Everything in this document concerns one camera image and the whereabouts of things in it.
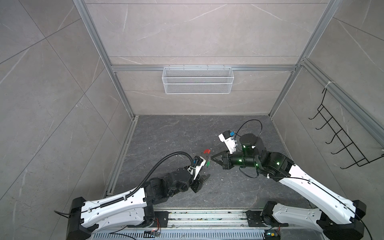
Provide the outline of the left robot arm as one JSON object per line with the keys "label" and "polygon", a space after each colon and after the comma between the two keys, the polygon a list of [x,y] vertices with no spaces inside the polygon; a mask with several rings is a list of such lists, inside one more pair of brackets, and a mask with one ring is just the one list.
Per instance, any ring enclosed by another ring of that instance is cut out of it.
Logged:
{"label": "left robot arm", "polygon": [[[178,168],[162,177],[152,178],[154,171],[173,156],[185,156],[187,167]],[[67,240],[87,240],[93,234],[113,227],[145,228],[156,221],[153,206],[189,189],[197,193],[209,178],[199,172],[206,164],[203,157],[192,158],[186,152],[174,152],[161,160],[147,173],[139,185],[124,193],[100,200],[73,199],[69,213],[59,213],[68,219]]]}

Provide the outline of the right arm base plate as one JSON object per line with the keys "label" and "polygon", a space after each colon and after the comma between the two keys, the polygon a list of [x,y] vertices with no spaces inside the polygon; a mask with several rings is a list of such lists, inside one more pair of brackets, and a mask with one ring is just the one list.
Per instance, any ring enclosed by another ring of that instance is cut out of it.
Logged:
{"label": "right arm base plate", "polygon": [[245,212],[249,227],[288,227],[287,223],[278,222],[270,213],[266,211],[252,211]]}

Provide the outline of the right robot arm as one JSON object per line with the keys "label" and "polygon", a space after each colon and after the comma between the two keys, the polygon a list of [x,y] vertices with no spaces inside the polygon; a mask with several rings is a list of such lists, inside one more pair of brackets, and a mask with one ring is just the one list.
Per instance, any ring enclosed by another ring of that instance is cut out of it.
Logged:
{"label": "right robot arm", "polygon": [[224,170],[254,168],[257,176],[280,183],[310,201],[314,208],[297,208],[268,201],[261,213],[264,224],[273,228],[293,224],[322,233],[329,240],[360,240],[368,228],[363,222],[367,206],[331,191],[304,172],[293,160],[269,152],[260,136],[225,131],[219,135],[227,146],[211,157]]}

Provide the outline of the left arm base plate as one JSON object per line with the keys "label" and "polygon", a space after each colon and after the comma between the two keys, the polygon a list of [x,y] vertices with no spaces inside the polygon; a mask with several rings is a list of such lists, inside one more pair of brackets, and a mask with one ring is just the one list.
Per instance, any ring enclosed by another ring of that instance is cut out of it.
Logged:
{"label": "left arm base plate", "polygon": [[166,228],[168,226],[169,222],[169,214],[170,212],[167,211],[155,211],[155,218],[153,223],[150,225],[152,228],[157,228],[159,225],[159,228]]}

